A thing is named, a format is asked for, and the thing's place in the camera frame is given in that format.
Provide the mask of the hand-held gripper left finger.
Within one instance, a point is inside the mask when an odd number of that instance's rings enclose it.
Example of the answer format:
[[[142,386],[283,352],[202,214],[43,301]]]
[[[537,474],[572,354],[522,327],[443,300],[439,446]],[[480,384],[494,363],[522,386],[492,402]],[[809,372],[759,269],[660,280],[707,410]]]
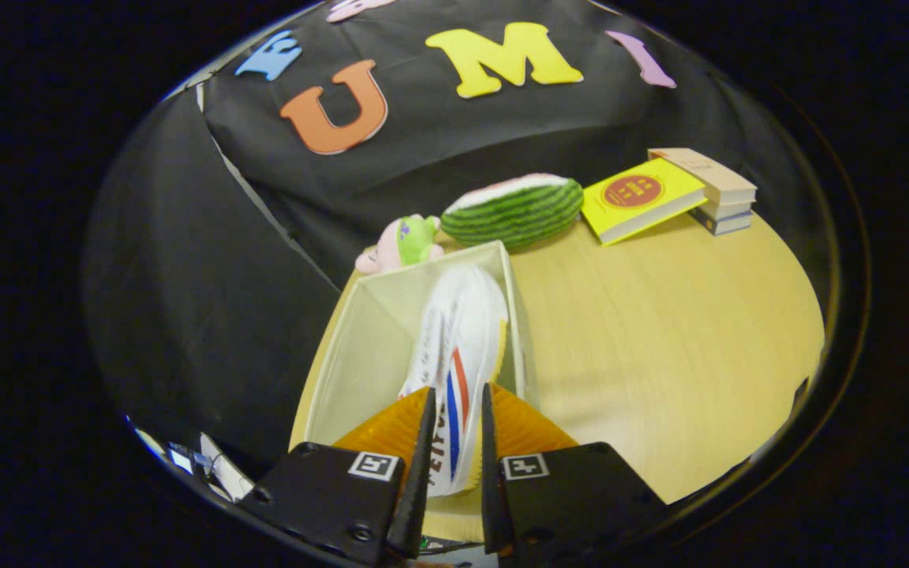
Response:
[[[239,503],[242,510],[353,566],[386,566],[419,553],[425,521],[436,395],[422,388],[395,403],[393,450],[299,443]]]

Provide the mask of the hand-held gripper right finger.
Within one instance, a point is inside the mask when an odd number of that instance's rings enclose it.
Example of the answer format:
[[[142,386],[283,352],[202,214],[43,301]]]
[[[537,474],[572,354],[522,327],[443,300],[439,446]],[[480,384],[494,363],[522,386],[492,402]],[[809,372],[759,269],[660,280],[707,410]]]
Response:
[[[480,409],[484,549],[501,566],[601,566],[666,517],[609,443],[575,442],[494,383]]]

